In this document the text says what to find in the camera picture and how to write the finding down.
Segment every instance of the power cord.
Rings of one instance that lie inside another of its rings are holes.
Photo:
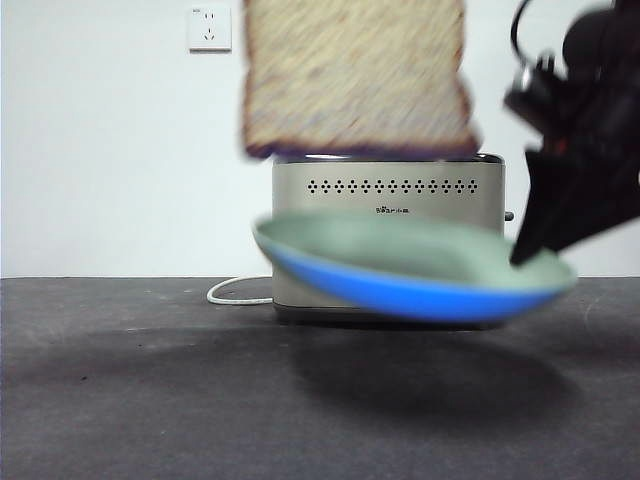
[[[244,282],[247,280],[260,280],[263,278],[271,278],[268,275],[259,276],[259,277],[237,277],[231,278],[229,280],[225,280],[224,282],[220,282],[209,289],[207,292],[207,301],[209,303],[214,303],[216,305],[265,305],[268,303],[273,303],[273,298],[246,298],[246,299],[230,299],[230,298],[220,298],[216,297],[216,293],[219,292],[224,287],[228,287],[229,285],[233,285],[239,282]]]

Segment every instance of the toast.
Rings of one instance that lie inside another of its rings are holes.
[[[462,157],[463,0],[245,0],[249,155]]]

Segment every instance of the dark countertop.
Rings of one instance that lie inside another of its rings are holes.
[[[211,282],[3,281],[3,478],[640,476],[640,279],[457,333],[284,326]]]

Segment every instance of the wall outlet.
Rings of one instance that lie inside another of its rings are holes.
[[[191,7],[188,32],[189,50],[231,51],[231,7],[224,3]]]

